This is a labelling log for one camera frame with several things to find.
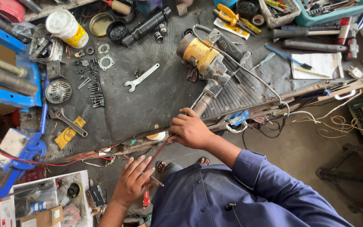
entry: shirt sleeve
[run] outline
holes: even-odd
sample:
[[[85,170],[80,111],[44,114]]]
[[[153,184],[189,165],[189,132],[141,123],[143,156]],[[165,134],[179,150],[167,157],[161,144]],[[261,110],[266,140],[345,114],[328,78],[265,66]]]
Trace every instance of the shirt sleeve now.
[[[312,227],[352,226],[310,186],[272,165],[261,154],[242,150],[232,173],[254,195],[280,205]]]

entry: yellow label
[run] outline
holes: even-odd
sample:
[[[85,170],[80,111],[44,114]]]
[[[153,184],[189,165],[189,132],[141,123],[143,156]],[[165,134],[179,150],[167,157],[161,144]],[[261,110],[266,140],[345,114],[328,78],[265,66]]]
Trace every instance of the yellow label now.
[[[77,119],[75,119],[74,124],[77,124],[82,128],[86,122],[80,116],[78,116]],[[73,128],[68,127],[61,134],[59,134],[59,136],[55,138],[54,141],[58,144],[58,147],[63,149],[76,134],[77,132],[73,130]]]
[[[228,23],[225,23],[225,27],[231,29],[232,31],[235,31],[236,33],[240,33],[240,30],[242,30],[242,29],[240,29],[240,27],[238,27],[238,26],[231,26]],[[243,30],[242,30],[241,34],[243,36],[247,36],[248,35],[248,33],[246,31],[243,31]]]
[[[72,47],[80,46],[86,41],[86,36],[85,30],[78,24],[77,32],[71,38],[64,40],[64,42]]]

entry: hand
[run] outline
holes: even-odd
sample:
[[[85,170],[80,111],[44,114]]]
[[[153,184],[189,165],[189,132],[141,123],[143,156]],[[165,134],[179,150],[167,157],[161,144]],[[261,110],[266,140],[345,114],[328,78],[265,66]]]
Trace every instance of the hand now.
[[[157,185],[157,183],[145,184],[145,181],[154,173],[155,168],[150,168],[142,173],[152,157],[145,159],[142,155],[135,162],[131,157],[125,164],[121,177],[114,189],[111,203],[117,203],[128,209],[131,204],[143,195],[145,191]]]
[[[185,147],[193,149],[206,150],[208,144],[216,139],[216,135],[209,131],[204,122],[190,108],[183,108],[180,112],[186,112],[187,115],[179,114],[170,122],[169,135],[175,135],[167,139],[168,142],[175,141]]]

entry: adjustable wrench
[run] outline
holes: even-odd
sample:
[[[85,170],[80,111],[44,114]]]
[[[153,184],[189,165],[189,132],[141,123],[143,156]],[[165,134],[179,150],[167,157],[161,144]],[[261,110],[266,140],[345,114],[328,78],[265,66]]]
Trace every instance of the adjustable wrench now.
[[[69,120],[64,115],[64,109],[63,108],[54,107],[54,111],[50,110],[50,117],[51,118],[57,118],[57,119],[60,119],[61,121],[65,122],[71,128],[73,128],[77,133],[79,133],[82,137],[87,137],[88,136],[88,133],[85,130],[83,130],[78,125],[74,124],[71,120]]]
[[[143,75],[138,77],[138,79],[133,80],[133,81],[127,81],[124,85],[125,86],[131,85],[131,88],[129,91],[133,92],[135,90],[135,86],[139,85],[139,83],[141,83],[143,80],[145,80],[145,78],[147,78],[149,75],[151,75],[158,68],[159,68],[159,63],[155,64],[150,69],[148,69]]]

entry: yellow screwdriver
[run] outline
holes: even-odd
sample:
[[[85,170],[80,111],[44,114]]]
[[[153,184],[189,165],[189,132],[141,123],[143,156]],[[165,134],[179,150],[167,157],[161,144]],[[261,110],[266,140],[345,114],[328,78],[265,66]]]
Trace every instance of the yellow screwdriver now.
[[[290,8],[290,9],[293,9],[291,7],[288,7],[286,5],[283,5],[279,2],[275,2],[275,1],[272,1],[272,0],[264,0],[265,4],[268,4],[270,6],[275,6],[275,7],[286,7],[286,8]]]
[[[239,18],[241,21],[243,21],[244,23],[246,23],[247,27],[250,28],[250,30],[252,30],[253,32],[255,32],[257,35],[260,34],[261,30],[260,28],[256,27],[254,24],[250,23],[249,21],[243,19],[243,18]]]

